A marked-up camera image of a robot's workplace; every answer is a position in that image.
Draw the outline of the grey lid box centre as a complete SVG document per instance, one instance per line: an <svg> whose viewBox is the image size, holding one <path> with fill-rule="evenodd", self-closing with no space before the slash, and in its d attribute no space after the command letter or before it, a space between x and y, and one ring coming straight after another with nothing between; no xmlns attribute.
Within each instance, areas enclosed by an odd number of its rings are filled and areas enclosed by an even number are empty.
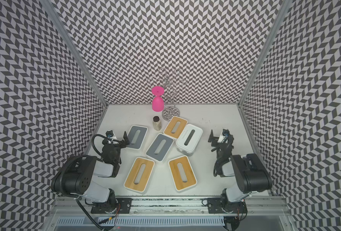
<svg viewBox="0 0 341 231"><path fill-rule="evenodd" d="M160 133L155 137L145 154L150 159L153 159L157 162L162 162L173 143L173 138Z"/></svg>

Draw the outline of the aluminium front rail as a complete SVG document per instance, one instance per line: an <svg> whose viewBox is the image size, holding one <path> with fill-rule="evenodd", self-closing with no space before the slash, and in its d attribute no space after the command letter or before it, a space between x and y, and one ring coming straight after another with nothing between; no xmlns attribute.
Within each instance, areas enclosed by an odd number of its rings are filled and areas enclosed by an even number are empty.
<svg viewBox="0 0 341 231"><path fill-rule="evenodd" d="M92 218L102 227L123 230L124 227L156 228L185 226L225 226L232 228L237 218L240 228L295 231L297 228L285 200L279 196L252 196L232 203L224 210L219 197L205 196L133 196L118 197L119 212L107 213L96 208Z"/></svg>

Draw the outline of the grey lid box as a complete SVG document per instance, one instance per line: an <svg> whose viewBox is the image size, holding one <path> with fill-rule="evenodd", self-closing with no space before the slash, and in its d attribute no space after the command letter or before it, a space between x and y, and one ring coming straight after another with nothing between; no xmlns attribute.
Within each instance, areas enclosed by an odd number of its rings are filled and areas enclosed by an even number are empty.
<svg viewBox="0 0 341 231"><path fill-rule="evenodd" d="M173 143L173 138L160 133L155 137L145 154L150 159L153 159L157 162L162 162Z"/></svg>
<svg viewBox="0 0 341 231"><path fill-rule="evenodd" d="M127 145L127 148L140 150L145 141L147 131L148 131L147 127L132 125L128 133L128 139L130 144Z"/></svg>

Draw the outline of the grey lid box left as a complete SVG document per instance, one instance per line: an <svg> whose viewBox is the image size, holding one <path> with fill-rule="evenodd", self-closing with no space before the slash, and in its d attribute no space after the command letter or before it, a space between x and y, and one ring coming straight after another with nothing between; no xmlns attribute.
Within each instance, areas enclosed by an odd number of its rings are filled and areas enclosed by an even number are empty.
<svg viewBox="0 0 341 231"><path fill-rule="evenodd" d="M145 141L147 131L148 131L147 127L132 125L128 133L128 139L130 144L127 145L127 148L140 150Z"/></svg>

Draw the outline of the small brown-capped jar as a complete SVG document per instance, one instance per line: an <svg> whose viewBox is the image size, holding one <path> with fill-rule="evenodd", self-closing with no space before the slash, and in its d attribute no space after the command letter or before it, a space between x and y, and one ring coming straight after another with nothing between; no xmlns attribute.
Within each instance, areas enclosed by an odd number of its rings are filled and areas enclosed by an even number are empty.
<svg viewBox="0 0 341 231"><path fill-rule="evenodd" d="M161 123L161 120L158 116L153 117L153 128L156 131L160 131L162 129L162 123Z"/></svg>

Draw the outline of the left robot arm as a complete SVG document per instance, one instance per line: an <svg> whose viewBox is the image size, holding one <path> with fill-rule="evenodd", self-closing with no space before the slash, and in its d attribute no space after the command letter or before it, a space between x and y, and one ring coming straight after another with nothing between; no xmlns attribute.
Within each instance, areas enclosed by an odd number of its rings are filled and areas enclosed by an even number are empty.
<svg viewBox="0 0 341 231"><path fill-rule="evenodd" d="M71 156L52 179L51 190L65 197L91 201L91 213L118 213L120 202L113 189L104 187L93 177L115 178L121 166L121 150L130 144L127 133L118 140L112 130L105 135L95 134L91 139L96 156Z"/></svg>

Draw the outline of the bamboo lid box back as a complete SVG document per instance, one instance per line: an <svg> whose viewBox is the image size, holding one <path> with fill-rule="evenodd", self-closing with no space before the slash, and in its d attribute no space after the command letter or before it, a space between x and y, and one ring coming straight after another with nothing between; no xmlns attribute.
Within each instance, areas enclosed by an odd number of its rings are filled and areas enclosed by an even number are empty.
<svg viewBox="0 0 341 231"><path fill-rule="evenodd" d="M173 116L166 126L163 134L173 139L178 139L186 127L188 121L178 116Z"/></svg>

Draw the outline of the pink plastic goblet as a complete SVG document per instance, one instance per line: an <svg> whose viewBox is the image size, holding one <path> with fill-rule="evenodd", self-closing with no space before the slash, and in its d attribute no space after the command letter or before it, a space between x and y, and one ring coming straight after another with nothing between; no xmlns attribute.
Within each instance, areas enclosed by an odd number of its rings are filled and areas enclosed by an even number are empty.
<svg viewBox="0 0 341 231"><path fill-rule="evenodd" d="M164 100L162 95L165 90L161 86L156 86L152 88L152 94L155 96L152 101L152 110L155 112L161 112L164 109Z"/></svg>

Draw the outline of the bamboo lid box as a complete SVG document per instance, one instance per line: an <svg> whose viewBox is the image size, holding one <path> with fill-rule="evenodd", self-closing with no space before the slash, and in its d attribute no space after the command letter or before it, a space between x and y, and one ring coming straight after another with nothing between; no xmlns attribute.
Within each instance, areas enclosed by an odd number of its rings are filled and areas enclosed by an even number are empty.
<svg viewBox="0 0 341 231"><path fill-rule="evenodd" d="M124 187L130 191L144 193L152 175L155 162L151 159L137 157L127 175Z"/></svg>
<svg viewBox="0 0 341 231"><path fill-rule="evenodd" d="M173 139L178 139L186 127L188 121L178 116L173 116L166 126L163 134Z"/></svg>
<svg viewBox="0 0 341 231"><path fill-rule="evenodd" d="M176 191L182 192L196 186L197 179L187 156L171 159L168 165Z"/></svg>

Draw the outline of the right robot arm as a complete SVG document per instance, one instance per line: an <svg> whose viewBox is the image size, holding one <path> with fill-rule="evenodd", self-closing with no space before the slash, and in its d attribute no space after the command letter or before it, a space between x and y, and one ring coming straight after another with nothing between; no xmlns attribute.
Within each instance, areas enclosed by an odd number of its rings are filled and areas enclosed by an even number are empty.
<svg viewBox="0 0 341 231"><path fill-rule="evenodd" d="M208 142L216 153L213 167L214 177L233 177L235 184L223 189L219 199L207 199L210 212L246 213L245 198L254 193L272 188L272 179L257 154L233 155L234 137L229 130L223 129L220 136L211 131Z"/></svg>

